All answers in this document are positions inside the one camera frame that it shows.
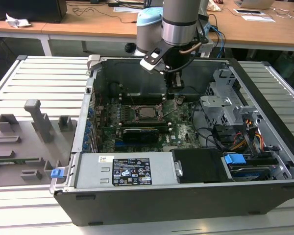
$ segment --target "sticker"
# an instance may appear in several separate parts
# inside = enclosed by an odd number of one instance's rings
[[[113,159],[114,186],[152,185],[149,158]]]
[[[114,156],[99,156],[99,163],[111,163],[114,159]]]

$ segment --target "laptop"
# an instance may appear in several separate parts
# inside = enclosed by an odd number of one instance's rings
[[[268,9],[275,2],[275,0],[235,0],[239,7],[251,9]]]

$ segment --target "blue drive latch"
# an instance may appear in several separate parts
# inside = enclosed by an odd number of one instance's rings
[[[64,178],[64,169],[53,169],[51,172],[52,179],[63,179]]]
[[[243,154],[234,153],[228,154],[224,157],[227,164],[245,164],[246,160]]]

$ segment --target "metal slatted table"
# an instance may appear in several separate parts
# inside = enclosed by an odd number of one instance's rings
[[[18,120],[31,120],[23,105],[27,99],[40,99],[42,112],[50,119],[71,115],[78,120],[87,79],[86,62],[87,58],[37,56],[16,61],[0,82],[0,114],[13,113]],[[241,65],[294,134],[294,91],[271,67],[258,62]],[[244,90],[242,93],[251,102]],[[48,188],[0,188],[0,234],[294,235],[294,199],[266,215],[77,227]]]

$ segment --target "green circuit board piece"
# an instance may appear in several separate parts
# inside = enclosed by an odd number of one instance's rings
[[[177,105],[175,100],[166,100],[158,106],[148,105],[143,106],[144,116],[138,121],[148,118],[149,115],[161,115],[159,122],[171,122],[170,131],[159,133],[159,139],[154,144],[132,144],[127,145],[122,141],[122,128],[119,125],[121,120],[133,122],[135,125],[135,118],[137,114],[131,105],[122,105],[118,102],[112,102],[105,106],[108,124],[101,127],[101,144],[99,151],[104,153],[112,152],[168,152],[174,148],[199,148],[200,142],[196,138],[195,130],[190,122],[190,115],[192,112],[190,103],[182,103]],[[149,118],[149,121],[157,123],[157,118]]]

